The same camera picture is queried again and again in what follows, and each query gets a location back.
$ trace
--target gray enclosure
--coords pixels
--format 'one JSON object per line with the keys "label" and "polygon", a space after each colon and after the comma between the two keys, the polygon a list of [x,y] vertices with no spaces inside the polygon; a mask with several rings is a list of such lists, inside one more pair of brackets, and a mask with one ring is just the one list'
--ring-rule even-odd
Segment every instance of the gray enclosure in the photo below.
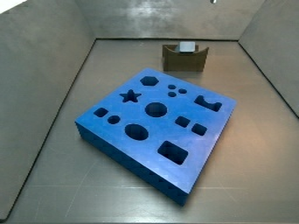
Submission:
{"label": "gray enclosure", "polygon": [[[0,221],[299,222],[299,122],[280,97],[299,115],[297,11],[296,0],[28,0],[1,14]],[[89,54],[95,38],[137,40],[97,40]],[[141,38],[235,39],[196,40],[203,73],[171,73],[237,100],[185,207],[73,123],[143,68],[163,71],[179,40]]]}
{"label": "gray enclosure", "polygon": [[100,39],[235,39],[264,0],[76,0]]}
{"label": "gray enclosure", "polygon": [[239,43],[299,116],[299,1],[267,0]]}
{"label": "gray enclosure", "polygon": [[0,15],[0,220],[93,41],[71,0],[31,0]]}

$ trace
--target square hole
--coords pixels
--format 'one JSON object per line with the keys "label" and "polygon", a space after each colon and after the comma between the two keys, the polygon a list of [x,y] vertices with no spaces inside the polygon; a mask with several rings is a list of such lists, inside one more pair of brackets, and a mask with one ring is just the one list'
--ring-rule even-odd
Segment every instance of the square hole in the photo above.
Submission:
{"label": "square hole", "polygon": [[163,142],[157,152],[177,165],[183,164],[183,161],[188,156],[188,151],[168,141]]}
{"label": "square hole", "polygon": [[193,124],[192,128],[191,128],[191,131],[203,136],[205,134],[205,131],[207,131],[207,128],[201,125],[199,125],[197,123]]}
{"label": "square hole", "polygon": [[104,108],[99,108],[95,111],[93,115],[97,116],[97,117],[103,117],[107,113],[108,113],[108,111]]}
{"label": "square hole", "polygon": [[191,120],[183,116],[179,116],[175,120],[175,123],[179,124],[184,128],[188,126],[189,122],[191,122]]}

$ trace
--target circular hole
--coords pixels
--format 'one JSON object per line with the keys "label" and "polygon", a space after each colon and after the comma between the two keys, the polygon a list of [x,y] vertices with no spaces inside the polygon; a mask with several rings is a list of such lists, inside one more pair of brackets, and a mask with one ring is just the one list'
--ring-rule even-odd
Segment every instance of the circular hole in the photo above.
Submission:
{"label": "circular hole", "polygon": [[176,86],[175,85],[168,85],[168,88],[169,89],[176,89]]}
{"label": "circular hole", "polygon": [[119,117],[117,115],[112,115],[112,116],[107,119],[107,121],[108,121],[111,124],[116,124],[116,123],[119,123],[119,121],[120,121],[120,117]]}
{"label": "circular hole", "polygon": [[148,138],[148,131],[139,124],[128,124],[125,126],[125,134],[137,141],[143,141]]}
{"label": "circular hole", "polygon": [[167,107],[160,102],[152,102],[145,106],[144,112],[152,117],[160,117],[165,115]]}
{"label": "circular hole", "polygon": [[184,88],[180,88],[179,93],[184,95],[184,94],[187,94],[187,90]]}
{"label": "circular hole", "polygon": [[175,92],[169,92],[168,95],[169,95],[171,97],[175,97],[175,96],[176,96],[176,93],[175,93]]}

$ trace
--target small box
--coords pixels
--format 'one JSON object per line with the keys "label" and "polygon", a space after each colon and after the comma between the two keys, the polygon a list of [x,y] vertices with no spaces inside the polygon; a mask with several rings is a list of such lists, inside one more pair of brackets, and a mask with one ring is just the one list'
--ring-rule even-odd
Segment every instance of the small box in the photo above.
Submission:
{"label": "small box", "polygon": [[185,71],[201,72],[209,48],[199,51],[195,46],[195,52],[176,52],[177,45],[163,45],[163,70],[164,71]]}

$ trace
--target blue foam block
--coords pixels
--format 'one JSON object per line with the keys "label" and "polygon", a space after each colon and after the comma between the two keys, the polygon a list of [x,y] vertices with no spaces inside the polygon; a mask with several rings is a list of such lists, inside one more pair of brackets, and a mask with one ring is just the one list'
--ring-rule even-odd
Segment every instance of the blue foam block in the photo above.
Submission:
{"label": "blue foam block", "polygon": [[79,133],[184,205],[236,102],[149,68],[76,119]]}

